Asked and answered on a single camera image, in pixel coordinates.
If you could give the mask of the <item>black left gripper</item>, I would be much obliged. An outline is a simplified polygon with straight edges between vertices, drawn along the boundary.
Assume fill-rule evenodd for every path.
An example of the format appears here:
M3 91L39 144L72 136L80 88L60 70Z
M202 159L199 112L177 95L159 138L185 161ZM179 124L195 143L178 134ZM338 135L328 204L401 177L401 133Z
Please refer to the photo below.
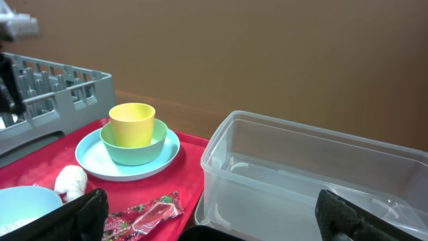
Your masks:
M25 112L25 105L15 83L12 63L3 53L1 53L1 79L13 100L13 105L11 105L6 96L1 93L1 113L22 115Z

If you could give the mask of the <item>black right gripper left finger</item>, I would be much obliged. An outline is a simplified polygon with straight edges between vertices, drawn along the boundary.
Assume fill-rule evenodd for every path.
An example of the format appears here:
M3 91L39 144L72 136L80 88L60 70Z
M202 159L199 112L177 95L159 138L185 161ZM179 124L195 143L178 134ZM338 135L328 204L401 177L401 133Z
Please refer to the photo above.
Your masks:
M94 189L1 237L1 241L101 241L108 217L107 193Z

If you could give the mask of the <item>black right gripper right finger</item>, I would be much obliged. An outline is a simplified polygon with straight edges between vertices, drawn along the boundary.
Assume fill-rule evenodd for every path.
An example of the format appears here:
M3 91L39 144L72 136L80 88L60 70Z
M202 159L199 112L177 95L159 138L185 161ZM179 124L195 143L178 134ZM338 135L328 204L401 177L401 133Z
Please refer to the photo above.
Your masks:
M327 189L318 194L315 216L323 241L421 241Z

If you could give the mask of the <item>white napkin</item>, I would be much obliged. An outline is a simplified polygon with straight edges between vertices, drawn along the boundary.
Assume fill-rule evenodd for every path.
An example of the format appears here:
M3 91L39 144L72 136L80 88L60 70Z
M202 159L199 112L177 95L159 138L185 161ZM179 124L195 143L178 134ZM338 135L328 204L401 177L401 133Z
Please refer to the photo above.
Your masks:
M68 165L56 177L54 191L69 203L85 194L87 183L88 176L80 166Z

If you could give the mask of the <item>red candy wrapper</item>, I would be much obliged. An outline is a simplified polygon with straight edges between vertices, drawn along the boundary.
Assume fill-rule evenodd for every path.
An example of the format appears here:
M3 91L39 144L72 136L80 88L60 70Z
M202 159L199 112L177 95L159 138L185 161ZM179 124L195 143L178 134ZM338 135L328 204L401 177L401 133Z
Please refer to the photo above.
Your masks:
M165 220L184 213L179 193L153 199L110 214L104 224L102 241L136 241Z

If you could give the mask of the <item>light blue food bowl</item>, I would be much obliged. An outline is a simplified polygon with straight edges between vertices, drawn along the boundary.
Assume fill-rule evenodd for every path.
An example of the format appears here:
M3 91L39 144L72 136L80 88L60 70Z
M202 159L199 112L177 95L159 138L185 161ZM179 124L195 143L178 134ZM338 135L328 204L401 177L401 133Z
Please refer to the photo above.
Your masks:
M61 197L40 186L18 186L1 190L1 226L22 218L40 218L63 206Z

